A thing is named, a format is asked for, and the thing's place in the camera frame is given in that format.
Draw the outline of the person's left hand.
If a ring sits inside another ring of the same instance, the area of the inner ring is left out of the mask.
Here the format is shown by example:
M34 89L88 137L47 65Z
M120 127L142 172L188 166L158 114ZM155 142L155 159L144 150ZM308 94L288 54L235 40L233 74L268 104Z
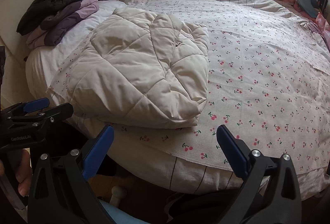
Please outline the person's left hand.
M18 192L21 196L28 196L32 183L32 168L30 153L26 149L18 150L19 161L14 165L15 177L18 181Z

